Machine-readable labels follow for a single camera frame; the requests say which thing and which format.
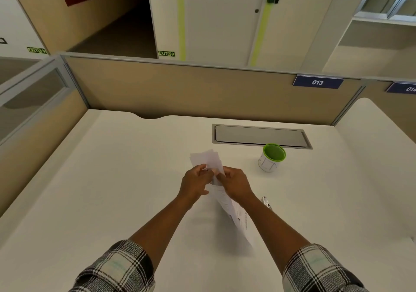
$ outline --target blue sign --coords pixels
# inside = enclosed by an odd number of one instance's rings
[[[321,87],[339,89],[344,79],[333,77],[298,75],[293,82],[293,86]]]
[[[386,90],[386,93],[416,95],[416,84],[395,82]]]

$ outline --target person's right hand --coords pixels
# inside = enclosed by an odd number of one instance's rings
[[[241,169],[233,169],[232,167],[224,166],[225,175],[218,173],[217,178],[223,184],[227,195],[234,201],[243,205],[244,202],[250,200],[253,196],[247,176]]]

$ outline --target sheet of paper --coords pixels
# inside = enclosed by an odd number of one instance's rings
[[[220,160],[218,152],[208,150],[202,153],[193,153],[190,155],[192,166],[200,164],[207,164],[207,169],[216,169],[224,174],[223,164]],[[234,200],[232,200],[226,193],[221,182],[214,176],[211,184],[206,186],[206,190],[214,197],[221,205],[221,207],[230,216],[236,227],[241,231],[247,241],[253,245],[253,237],[251,231],[251,223],[248,223],[247,212]]]

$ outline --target green sign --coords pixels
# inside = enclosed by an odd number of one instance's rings
[[[173,51],[159,51],[159,55],[164,57],[174,57],[175,53]]]
[[[43,48],[31,48],[31,47],[28,47],[28,50],[29,50],[29,52],[33,52],[33,53],[43,53],[43,54],[48,54],[48,53],[46,52],[46,50],[45,50],[45,49],[43,49]]]

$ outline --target person's left hand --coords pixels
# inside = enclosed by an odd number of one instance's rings
[[[188,170],[182,178],[178,198],[187,201],[189,208],[192,207],[200,196],[208,195],[208,190],[205,190],[205,186],[211,182],[214,172],[206,170],[205,167],[206,164],[197,165]]]

